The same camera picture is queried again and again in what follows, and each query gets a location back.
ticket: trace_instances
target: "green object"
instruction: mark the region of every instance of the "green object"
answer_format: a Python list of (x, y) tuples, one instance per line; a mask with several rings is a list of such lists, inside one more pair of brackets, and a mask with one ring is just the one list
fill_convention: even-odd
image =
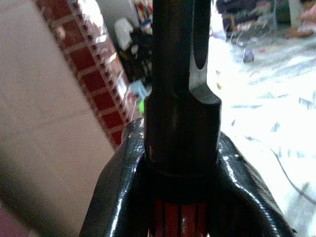
[(142, 99), (138, 104), (138, 109), (141, 115), (144, 115), (144, 99)]

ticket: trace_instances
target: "red brick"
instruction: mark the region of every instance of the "red brick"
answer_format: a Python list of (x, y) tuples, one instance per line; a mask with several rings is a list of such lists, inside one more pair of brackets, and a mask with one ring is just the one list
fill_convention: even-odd
[(123, 125), (123, 121), (122, 121), (118, 111), (115, 111), (114, 113), (111, 113), (108, 115), (103, 115), (102, 118), (104, 119), (104, 122), (108, 128)]
[(95, 65), (93, 57), (87, 47), (70, 53), (70, 56), (79, 71)]
[(114, 101), (109, 93), (102, 93), (93, 97), (93, 100), (99, 111), (113, 107)]
[(122, 131), (114, 132), (111, 135), (112, 135), (116, 145), (119, 145), (121, 143)]
[(65, 47), (70, 47), (74, 44), (84, 41), (80, 29), (75, 21), (70, 21), (63, 24), (63, 28), (66, 32), (66, 36), (63, 39)]
[(39, 6), (47, 11), (48, 20), (57, 20), (71, 14), (66, 0), (38, 0)]
[(105, 87), (104, 80), (99, 71), (86, 74), (81, 78), (90, 92)]

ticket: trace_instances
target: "white tiled floor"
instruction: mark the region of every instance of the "white tiled floor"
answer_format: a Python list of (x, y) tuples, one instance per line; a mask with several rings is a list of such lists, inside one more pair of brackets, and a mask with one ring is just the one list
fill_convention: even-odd
[[(298, 237), (315, 236), (315, 205), (293, 189), (270, 149), (293, 183), (307, 185), (305, 192), (316, 199), (316, 39), (260, 39), (249, 64), (242, 62), (242, 51), (210, 39), (208, 85), (223, 100), (222, 130), (261, 173)], [(310, 101), (309, 108), (300, 98)]]

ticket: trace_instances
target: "beige wall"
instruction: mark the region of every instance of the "beige wall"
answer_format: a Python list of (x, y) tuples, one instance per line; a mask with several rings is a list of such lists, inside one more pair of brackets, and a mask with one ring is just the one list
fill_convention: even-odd
[(0, 191), (44, 236), (77, 236), (113, 154), (30, 0), (0, 1)]

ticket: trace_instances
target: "blue object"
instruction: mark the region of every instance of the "blue object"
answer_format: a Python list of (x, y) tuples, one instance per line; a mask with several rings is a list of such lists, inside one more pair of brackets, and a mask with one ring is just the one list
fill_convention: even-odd
[(148, 96), (147, 90), (145, 89), (141, 80), (137, 80), (130, 85), (130, 89), (133, 94), (138, 96), (139, 100), (143, 100)]

